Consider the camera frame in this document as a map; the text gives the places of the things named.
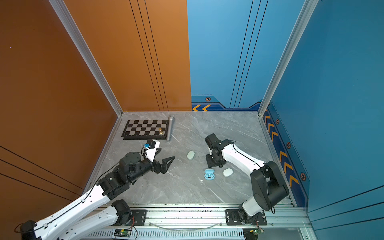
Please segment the light blue charging case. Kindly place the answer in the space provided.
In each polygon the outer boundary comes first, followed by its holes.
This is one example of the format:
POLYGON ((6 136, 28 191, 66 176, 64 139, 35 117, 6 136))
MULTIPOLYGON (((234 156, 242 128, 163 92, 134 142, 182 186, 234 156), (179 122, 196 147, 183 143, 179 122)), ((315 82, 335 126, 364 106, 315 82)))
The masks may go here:
POLYGON ((205 169, 204 178, 208 181, 215 179, 215 170, 214 169, 205 169))

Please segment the white earbud charging case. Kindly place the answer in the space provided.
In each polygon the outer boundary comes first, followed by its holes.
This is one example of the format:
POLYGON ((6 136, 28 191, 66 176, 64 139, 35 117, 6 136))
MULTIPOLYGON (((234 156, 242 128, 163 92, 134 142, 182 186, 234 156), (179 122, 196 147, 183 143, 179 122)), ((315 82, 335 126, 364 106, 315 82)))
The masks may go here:
POLYGON ((233 169, 227 168, 223 171, 223 176, 227 178, 233 175, 233 173, 234 173, 233 169))

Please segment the mint green charging case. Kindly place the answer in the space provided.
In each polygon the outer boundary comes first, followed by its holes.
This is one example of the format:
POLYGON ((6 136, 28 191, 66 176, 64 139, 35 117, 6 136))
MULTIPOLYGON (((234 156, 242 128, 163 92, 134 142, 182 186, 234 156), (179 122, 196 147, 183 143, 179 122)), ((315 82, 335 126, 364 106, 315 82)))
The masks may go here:
POLYGON ((188 160, 192 160, 194 158, 194 156, 195 156, 195 152, 194 151, 189 151, 187 153, 188 160))

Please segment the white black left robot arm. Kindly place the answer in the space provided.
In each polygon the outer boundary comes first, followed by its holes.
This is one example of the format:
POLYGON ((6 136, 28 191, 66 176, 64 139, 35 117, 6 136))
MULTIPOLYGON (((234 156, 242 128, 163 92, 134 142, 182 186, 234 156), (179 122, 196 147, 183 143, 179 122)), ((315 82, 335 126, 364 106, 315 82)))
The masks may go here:
POLYGON ((29 220, 20 226, 23 240, 80 240, 88 234, 114 224, 133 224, 132 211, 116 197, 148 172, 165 174, 174 157, 156 160, 138 152, 127 153, 119 164, 88 192, 50 217, 29 220))

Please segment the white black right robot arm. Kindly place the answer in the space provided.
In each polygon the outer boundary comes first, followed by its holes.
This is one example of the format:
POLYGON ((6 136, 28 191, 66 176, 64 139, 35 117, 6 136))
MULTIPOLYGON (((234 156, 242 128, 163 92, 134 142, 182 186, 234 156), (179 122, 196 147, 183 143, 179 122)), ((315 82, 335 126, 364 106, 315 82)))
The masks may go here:
POLYGON ((274 161, 258 160, 230 140, 219 140, 215 134, 205 138, 210 153, 206 155, 209 168, 222 168, 226 163, 235 165, 251 180, 252 196, 239 205, 242 224, 253 225, 262 212, 273 211, 275 205, 290 194, 285 177, 274 161))

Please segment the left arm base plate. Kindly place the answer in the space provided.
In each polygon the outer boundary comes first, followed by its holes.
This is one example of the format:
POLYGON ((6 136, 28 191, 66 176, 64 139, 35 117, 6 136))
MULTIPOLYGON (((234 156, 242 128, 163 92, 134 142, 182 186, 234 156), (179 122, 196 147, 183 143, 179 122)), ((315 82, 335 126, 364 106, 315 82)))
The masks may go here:
POLYGON ((135 209, 131 210, 130 220, 127 222, 127 226, 144 226, 147 218, 147 210, 145 209, 135 209))

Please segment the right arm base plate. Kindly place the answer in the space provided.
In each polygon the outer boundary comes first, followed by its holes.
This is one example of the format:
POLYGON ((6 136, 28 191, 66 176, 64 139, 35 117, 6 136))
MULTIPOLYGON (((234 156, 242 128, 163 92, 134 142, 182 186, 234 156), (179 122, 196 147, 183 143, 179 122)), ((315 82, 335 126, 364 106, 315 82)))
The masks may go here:
POLYGON ((227 209, 225 215, 227 226, 266 226, 268 224, 264 211, 249 217, 243 210, 227 209))

